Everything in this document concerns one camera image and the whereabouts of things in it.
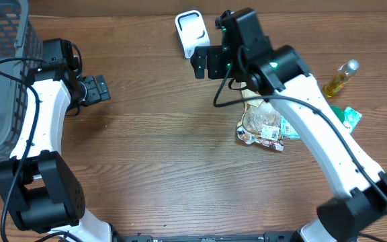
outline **plastic bottle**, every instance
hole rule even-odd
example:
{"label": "plastic bottle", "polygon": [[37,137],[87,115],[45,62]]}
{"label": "plastic bottle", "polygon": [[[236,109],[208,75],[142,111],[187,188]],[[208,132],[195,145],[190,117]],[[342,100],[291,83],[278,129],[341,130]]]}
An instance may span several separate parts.
{"label": "plastic bottle", "polygon": [[343,88],[350,78],[352,78],[359,68],[359,63],[356,60],[349,60],[348,63],[341,66],[333,79],[323,86],[323,94],[325,97],[335,97]]}

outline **bottle cap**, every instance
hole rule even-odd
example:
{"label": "bottle cap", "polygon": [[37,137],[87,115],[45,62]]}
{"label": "bottle cap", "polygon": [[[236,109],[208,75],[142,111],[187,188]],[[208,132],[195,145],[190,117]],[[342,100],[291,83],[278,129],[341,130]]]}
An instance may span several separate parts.
{"label": "bottle cap", "polygon": [[349,60],[349,62],[346,64],[345,71],[349,74],[354,74],[359,68],[359,63],[356,60]]}

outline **food package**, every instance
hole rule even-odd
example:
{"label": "food package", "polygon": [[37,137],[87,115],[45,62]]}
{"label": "food package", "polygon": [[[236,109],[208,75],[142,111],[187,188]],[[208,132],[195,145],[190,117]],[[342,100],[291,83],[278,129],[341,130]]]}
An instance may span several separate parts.
{"label": "food package", "polygon": [[[243,98],[259,96],[246,89]],[[239,139],[250,145],[258,143],[276,151],[282,151],[284,144],[280,132],[280,114],[270,103],[262,99],[245,102],[245,112],[236,128]]]}
{"label": "food package", "polygon": [[[346,107],[343,114],[344,114],[343,125],[344,127],[346,127],[349,133],[352,133],[357,123],[361,121],[362,114],[350,107]],[[290,125],[290,123],[283,116],[281,116],[280,125],[281,125],[283,137],[290,138],[290,139],[300,138],[298,133],[295,131],[294,127],[292,127],[292,125]]]}

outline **yellow liquid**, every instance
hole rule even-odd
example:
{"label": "yellow liquid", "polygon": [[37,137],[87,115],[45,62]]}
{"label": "yellow liquid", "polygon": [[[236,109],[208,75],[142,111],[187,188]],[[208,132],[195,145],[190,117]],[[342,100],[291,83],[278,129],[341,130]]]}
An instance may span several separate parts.
{"label": "yellow liquid", "polygon": [[343,88],[344,84],[349,80],[350,77],[344,75],[344,73],[337,73],[332,81],[323,86],[323,95],[327,98],[337,96],[340,89]]}

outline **snack bag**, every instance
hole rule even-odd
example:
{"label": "snack bag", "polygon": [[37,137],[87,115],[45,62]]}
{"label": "snack bag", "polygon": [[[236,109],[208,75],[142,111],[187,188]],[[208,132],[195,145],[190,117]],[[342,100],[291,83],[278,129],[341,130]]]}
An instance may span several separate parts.
{"label": "snack bag", "polygon": [[[242,90],[241,94],[243,98],[259,96],[248,89]],[[276,151],[283,150],[280,114],[271,104],[261,99],[245,102],[245,112],[236,131],[239,139],[248,145],[258,143]]]}

